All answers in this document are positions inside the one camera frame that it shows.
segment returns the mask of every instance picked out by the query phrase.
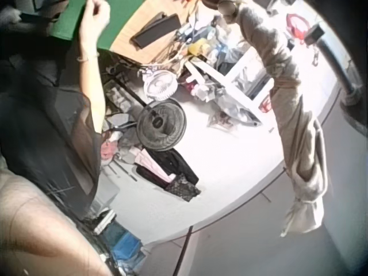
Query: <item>red object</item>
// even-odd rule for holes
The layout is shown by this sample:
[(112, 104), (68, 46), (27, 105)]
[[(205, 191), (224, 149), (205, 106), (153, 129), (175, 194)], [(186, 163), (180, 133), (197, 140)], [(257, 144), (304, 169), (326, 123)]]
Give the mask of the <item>red object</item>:
[(309, 22), (298, 14), (287, 14), (286, 24), (292, 35), (303, 44), (305, 33), (311, 28)]
[(268, 113), (269, 111), (272, 110), (272, 105), (271, 105), (271, 97), (270, 95), (268, 95), (263, 102), (261, 103), (261, 105), (259, 106), (260, 111), (262, 111), (263, 113)]
[(101, 145), (101, 159), (102, 160), (111, 159), (116, 152), (117, 152), (117, 141), (112, 142), (112, 143), (106, 141)]

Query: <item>black fan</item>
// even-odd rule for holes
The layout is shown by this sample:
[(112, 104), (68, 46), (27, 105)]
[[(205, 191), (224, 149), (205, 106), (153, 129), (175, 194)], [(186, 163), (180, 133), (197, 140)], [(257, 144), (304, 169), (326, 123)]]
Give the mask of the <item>black fan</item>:
[(173, 99), (151, 102), (141, 112), (137, 136), (142, 145), (153, 151), (172, 149), (182, 139), (186, 129), (186, 116)]

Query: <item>black sheer fabric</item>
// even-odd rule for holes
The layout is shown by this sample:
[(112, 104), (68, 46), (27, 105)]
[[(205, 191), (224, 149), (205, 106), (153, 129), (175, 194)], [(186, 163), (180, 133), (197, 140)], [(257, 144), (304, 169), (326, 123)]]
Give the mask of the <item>black sheer fabric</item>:
[(38, 62), (40, 73), (23, 57), (12, 58), (0, 62), (1, 153), (12, 172), (83, 219), (97, 191), (101, 158), (89, 99), (55, 86), (53, 60)]

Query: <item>wrist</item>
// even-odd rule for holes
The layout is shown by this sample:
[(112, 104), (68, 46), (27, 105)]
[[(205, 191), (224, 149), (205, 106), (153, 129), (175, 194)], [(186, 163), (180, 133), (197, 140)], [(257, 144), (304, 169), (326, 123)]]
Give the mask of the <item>wrist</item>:
[(97, 46), (94, 43), (79, 43), (79, 53), (82, 59), (97, 56)]

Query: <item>hand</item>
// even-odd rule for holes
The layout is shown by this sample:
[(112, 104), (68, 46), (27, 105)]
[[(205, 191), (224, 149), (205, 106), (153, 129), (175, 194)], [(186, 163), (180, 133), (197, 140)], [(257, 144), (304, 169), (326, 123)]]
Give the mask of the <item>hand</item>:
[(0, 28), (8, 24), (15, 24), (21, 21), (21, 12), (11, 6), (6, 6), (0, 10)]
[(105, 0), (87, 0), (79, 27), (80, 49), (88, 55), (97, 53), (97, 40), (110, 21), (110, 6)]

